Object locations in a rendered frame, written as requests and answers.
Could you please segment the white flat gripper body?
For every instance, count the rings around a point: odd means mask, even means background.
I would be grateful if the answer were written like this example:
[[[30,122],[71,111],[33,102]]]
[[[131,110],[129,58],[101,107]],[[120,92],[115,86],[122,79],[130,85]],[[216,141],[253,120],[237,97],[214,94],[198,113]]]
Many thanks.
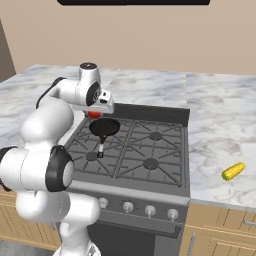
[[[114,112],[114,101],[110,99],[106,103],[101,103],[97,101],[91,106],[87,106],[85,103],[77,103],[72,102],[71,105],[76,110],[81,110],[84,112],[92,111],[92,112],[100,112],[103,114],[112,114]]]

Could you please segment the black frying pan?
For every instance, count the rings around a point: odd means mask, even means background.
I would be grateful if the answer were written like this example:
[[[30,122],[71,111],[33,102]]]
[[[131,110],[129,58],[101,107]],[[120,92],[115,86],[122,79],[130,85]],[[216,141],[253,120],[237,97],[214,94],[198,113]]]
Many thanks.
[[[120,129],[120,123],[112,118],[100,118],[89,125],[90,132],[100,138],[97,157],[102,158],[104,142],[109,136],[115,135]]]

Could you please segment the yellow corn cob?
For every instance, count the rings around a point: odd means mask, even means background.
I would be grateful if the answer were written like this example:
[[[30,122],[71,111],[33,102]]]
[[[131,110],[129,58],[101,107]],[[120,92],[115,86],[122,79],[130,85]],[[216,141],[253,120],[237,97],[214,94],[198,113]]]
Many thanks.
[[[243,162],[236,163],[222,172],[222,178],[225,181],[229,181],[240,174],[245,169],[245,167],[246,165]]]

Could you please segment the grey gas stove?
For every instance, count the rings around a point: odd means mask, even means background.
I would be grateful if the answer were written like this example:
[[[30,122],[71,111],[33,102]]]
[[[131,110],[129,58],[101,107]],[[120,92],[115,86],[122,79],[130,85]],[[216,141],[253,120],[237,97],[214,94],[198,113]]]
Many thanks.
[[[188,109],[117,103],[111,117],[119,131],[106,139],[104,155],[97,157],[100,139],[85,118],[65,143],[75,164],[69,190],[109,202],[99,220],[133,224],[137,219],[167,222],[182,231],[176,241],[160,238],[158,256],[178,256],[190,201]],[[126,213],[125,202],[134,210]],[[151,218],[145,207],[153,205]],[[176,209],[178,218],[167,217]]]

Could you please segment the black range hood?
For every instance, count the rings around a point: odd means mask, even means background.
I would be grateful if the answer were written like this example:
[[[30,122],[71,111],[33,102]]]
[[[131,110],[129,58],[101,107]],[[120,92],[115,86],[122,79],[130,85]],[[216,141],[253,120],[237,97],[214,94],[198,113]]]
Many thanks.
[[[211,0],[57,0],[69,6],[209,5]]]

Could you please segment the dark oven door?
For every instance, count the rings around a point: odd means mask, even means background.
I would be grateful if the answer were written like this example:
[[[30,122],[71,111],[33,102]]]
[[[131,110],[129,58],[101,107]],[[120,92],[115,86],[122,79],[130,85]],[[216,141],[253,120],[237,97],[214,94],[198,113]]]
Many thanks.
[[[175,227],[167,234],[102,223],[88,227],[90,238],[102,256],[158,256],[161,252],[158,240],[166,238],[176,241],[180,231],[180,227]]]

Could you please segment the wooden cupboard run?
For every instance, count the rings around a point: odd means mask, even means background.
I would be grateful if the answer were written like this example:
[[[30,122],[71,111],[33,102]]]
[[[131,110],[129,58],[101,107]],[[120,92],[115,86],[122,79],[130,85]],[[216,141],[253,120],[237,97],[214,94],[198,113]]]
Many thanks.
[[[15,202],[15,192],[0,188],[0,239],[56,251],[61,245],[57,226],[21,218]]]

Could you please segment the wooden drawer front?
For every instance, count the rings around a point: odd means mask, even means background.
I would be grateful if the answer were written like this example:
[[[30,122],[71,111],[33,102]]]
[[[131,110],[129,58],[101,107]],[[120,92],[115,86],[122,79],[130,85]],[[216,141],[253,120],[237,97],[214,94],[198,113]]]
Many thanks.
[[[191,203],[186,225],[256,237],[256,226],[244,225],[244,219],[256,222],[256,212]]]

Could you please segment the wooden cupboard door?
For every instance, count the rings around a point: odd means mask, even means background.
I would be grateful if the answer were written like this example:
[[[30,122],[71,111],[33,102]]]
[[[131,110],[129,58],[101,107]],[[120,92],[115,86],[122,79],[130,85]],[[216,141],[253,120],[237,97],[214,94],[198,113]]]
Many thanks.
[[[179,256],[187,256],[192,232],[196,233],[191,256],[256,256],[256,237],[186,226]]]

